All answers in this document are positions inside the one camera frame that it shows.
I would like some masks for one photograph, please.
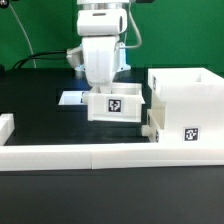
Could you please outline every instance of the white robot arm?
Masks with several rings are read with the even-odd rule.
[[[130,1],[78,0],[77,2],[78,5],[82,5],[82,10],[79,11],[77,22],[77,30],[78,34],[82,36],[82,44],[78,48],[68,50],[67,59],[73,68],[82,63],[80,58],[83,59],[87,81],[89,85],[93,87],[90,93],[94,93],[95,98],[100,97],[98,96],[99,94],[103,94],[104,98],[108,96],[114,98],[113,79],[115,74],[122,69],[130,69],[130,66],[126,66],[126,47],[120,42],[120,34],[126,31],[128,24],[127,12],[123,8],[125,3],[130,3]],[[122,85],[122,88],[126,89],[129,88],[129,86],[127,85],[124,87],[124,85]],[[88,104],[88,110],[92,110],[90,108],[91,106],[89,106],[90,98],[91,96],[85,96],[84,99]],[[109,103],[109,100],[110,99],[105,101],[108,105],[111,103],[111,101]],[[123,98],[121,100],[115,100],[115,108],[116,102],[119,102],[119,105],[121,105],[123,101],[125,101]],[[124,114],[123,109],[119,110],[119,112],[121,112],[121,115]],[[119,116],[117,115],[115,117],[118,119],[115,119],[115,117],[112,119],[104,119],[101,116],[99,119],[90,117],[90,113],[88,113],[89,120],[123,121],[122,116],[118,118]]]

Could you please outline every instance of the green background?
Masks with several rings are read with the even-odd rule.
[[[12,2],[34,52],[76,47],[77,6],[74,0],[20,0]],[[224,72],[224,1],[156,0],[133,4],[132,13],[143,46],[128,51],[128,62],[140,67],[206,67]],[[11,10],[0,9],[0,63],[7,69],[30,55]],[[128,44],[135,44],[132,29]],[[66,60],[38,61],[40,67],[68,67]]]

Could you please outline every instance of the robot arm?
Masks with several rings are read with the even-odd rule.
[[[89,120],[140,122],[140,110],[136,112],[131,109],[132,115],[129,113],[131,104],[133,108],[135,107],[132,98],[136,92],[140,92],[140,84],[131,87],[128,84],[120,86],[116,84],[114,87],[113,84],[116,73],[126,64],[125,48],[136,48],[141,45],[139,41],[139,44],[134,47],[126,47],[120,42],[120,34],[126,31],[128,24],[127,12],[123,8],[125,3],[128,4],[130,1],[78,0],[82,10],[78,14],[77,29],[78,34],[82,36],[82,44],[78,48],[68,50],[67,59],[73,68],[83,62],[87,81],[93,87],[83,100],[88,104]]]

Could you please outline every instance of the white block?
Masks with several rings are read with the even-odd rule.
[[[2,114],[0,116],[0,145],[5,144],[14,129],[13,114]]]

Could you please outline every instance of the open box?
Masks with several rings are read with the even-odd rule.
[[[213,142],[224,134],[224,80],[204,68],[149,69],[152,142]]]

